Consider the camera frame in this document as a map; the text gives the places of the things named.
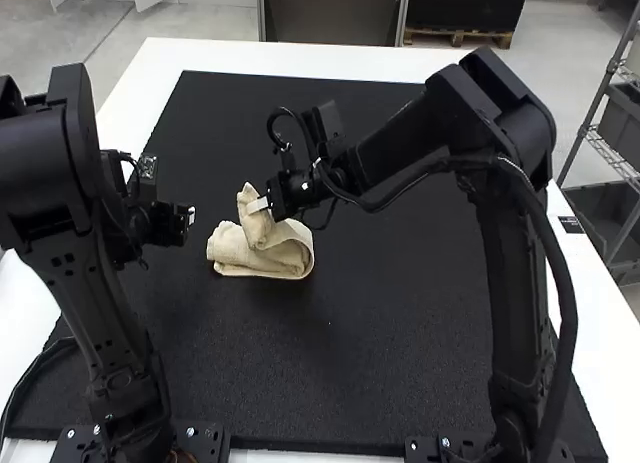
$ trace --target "white floor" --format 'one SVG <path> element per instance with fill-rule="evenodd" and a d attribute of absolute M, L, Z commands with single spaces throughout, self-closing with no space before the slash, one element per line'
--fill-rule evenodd
<path fill-rule="evenodd" d="M 500 56 L 555 116 L 557 174 L 573 143 L 620 34 L 625 12 L 599 13 L 585 5 L 527 2 L 512 48 Z M 0 75 L 11 74 L 24 94 L 46 91 L 52 66 L 84 62 L 97 108 L 148 36 L 257 40 L 255 9 L 158 5 L 138 13 L 130 3 L 73 0 L 57 14 L 47 0 L 0 0 Z M 466 40 L 465 46 L 484 44 Z M 415 46 L 446 46 L 431 38 Z M 569 184 L 612 179 L 583 147 Z M 624 290 L 640 316 L 640 287 Z"/>

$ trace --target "shelf rack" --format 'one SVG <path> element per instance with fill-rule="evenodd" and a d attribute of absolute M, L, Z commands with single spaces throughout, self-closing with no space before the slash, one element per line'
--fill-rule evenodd
<path fill-rule="evenodd" d="M 608 145 L 604 138 L 598 134 L 597 126 L 589 128 L 585 141 L 640 195 L 640 172 Z"/>
<path fill-rule="evenodd" d="M 616 254 L 622 248 L 623 243 L 629 237 L 631 231 L 634 229 L 638 220 L 640 220 L 640 172 L 638 172 L 633 165 L 627 162 L 616 150 L 611 148 L 611 146 L 598 134 L 598 125 L 594 124 L 593 119 L 595 114 L 602 102 L 603 97 L 606 94 L 606 91 L 611 84 L 611 80 L 614 75 L 617 75 L 624 82 L 629 83 L 633 88 L 635 88 L 638 92 L 640 92 L 640 78 L 636 76 L 629 68 L 626 67 L 626 61 L 623 59 L 623 54 L 629 44 L 629 42 L 633 39 L 636 34 L 638 21 L 640 20 L 640 0 L 636 4 L 635 9 L 633 10 L 633 14 L 629 19 L 629 23 L 618 42 L 618 46 L 616 47 L 609 63 L 607 64 L 607 68 L 605 70 L 604 77 L 600 82 L 600 86 L 596 92 L 596 95 L 591 102 L 591 106 L 587 111 L 585 119 L 580 125 L 578 129 L 578 134 L 576 139 L 569 151 L 569 155 L 560 171 L 560 175 L 557 178 L 558 186 L 563 188 L 563 183 L 569 173 L 571 165 L 573 164 L 575 157 L 580 149 L 582 143 L 587 142 L 592 148 L 596 150 L 596 152 L 603 158 L 607 164 L 613 168 L 618 175 L 636 192 L 639 196 L 638 202 L 633 206 L 631 211 L 628 213 L 626 219 L 622 223 L 619 231 L 612 238 L 610 244 L 606 245 L 606 250 L 601 254 L 602 259 L 605 264 L 612 272 L 614 278 L 618 281 L 619 284 L 623 284 L 623 281 L 628 281 L 626 279 L 625 271 L 635 271 L 636 277 L 640 277 L 640 254 L 637 255 L 637 258 L 630 261 L 625 261 L 622 266 L 625 267 L 625 270 L 620 273 L 621 264 L 619 261 L 616 261 Z"/>

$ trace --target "black rubber mat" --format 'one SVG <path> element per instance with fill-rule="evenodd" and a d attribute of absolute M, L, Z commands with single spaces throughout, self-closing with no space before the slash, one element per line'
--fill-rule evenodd
<path fill-rule="evenodd" d="M 215 226 L 237 221 L 243 183 L 263 190 L 279 168 L 265 132 L 273 108 L 333 98 L 356 141 L 419 91 L 182 75 L 147 151 L 160 158 L 161 199 L 195 204 L 197 223 L 184 248 L 148 247 L 150 270 L 121 274 L 163 356 L 176 417 L 221 422 L 236 445 L 398 455 L 409 435 L 492 432 L 482 240 L 453 177 L 433 177 L 377 215 L 339 205 L 314 235 L 316 267 L 303 281 L 223 278 L 205 258 Z M 58 322 L 51 338 L 67 332 Z M 86 383 L 79 356 L 52 368 L 11 434 L 56 438 L 88 422 Z M 560 436 L 577 461 L 606 461 L 575 384 Z"/>

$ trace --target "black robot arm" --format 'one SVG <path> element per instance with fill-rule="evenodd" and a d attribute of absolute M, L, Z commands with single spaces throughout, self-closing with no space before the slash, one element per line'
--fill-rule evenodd
<path fill-rule="evenodd" d="M 279 116 L 294 118 L 302 129 L 312 161 L 308 168 L 295 167 L 291 144 L 275 132 Z M 495 461 L 546 462 L 556 456 L 577 313 L 568 269 L 544 211 L 556 136 L 546 107 L 494 53 L 481 49 L 429 78 L 418 98 L 350 148 L 344 147 L 331 103 L 302 115 L 280 108 L 267 126 L 283 162 L 282 171 L 267 182 L 262 202 L 276 220 L 331 198 L 375 213 L 426 176 L 455 172 L 476 207 L 484 239 L 493 324 L 492 444 L 500 445 Z M 443 147 L 449 157 L 428 158 Z M 381 199 L 362 197 L 392 178 L 401 182 Z M 545 252 L 563 318 L 557 359 Z M 489 451 L 495 450 L 485 448 L 476 456 Z"/>
<path fill-rule="evenodd" d="M 116 271 L 143 263 L 146 243 L 182 245 L 194 213 L 156 200 L 154 156 L 100 151 L 93 107 L 83 65 L 54 68 L 48 92 L 25 100 L 0 78 L 0 245 L 46 282 L 78 342 L 103 459 L 161 462 L 173 444 L 162 362 Z"/>

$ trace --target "towel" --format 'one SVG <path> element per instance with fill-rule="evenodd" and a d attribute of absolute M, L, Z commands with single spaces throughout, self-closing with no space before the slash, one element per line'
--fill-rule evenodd
<path fill-rule="evenodd" d="M 276 223 L 267 209 L 250 213 L 260 195 L 250 183 L 237 195 L 240 225 L 222 221 L 207 241 L 207 259 L 225 276 L 299 280 L 313 269 L 313 236 L 299 221 Z"/>

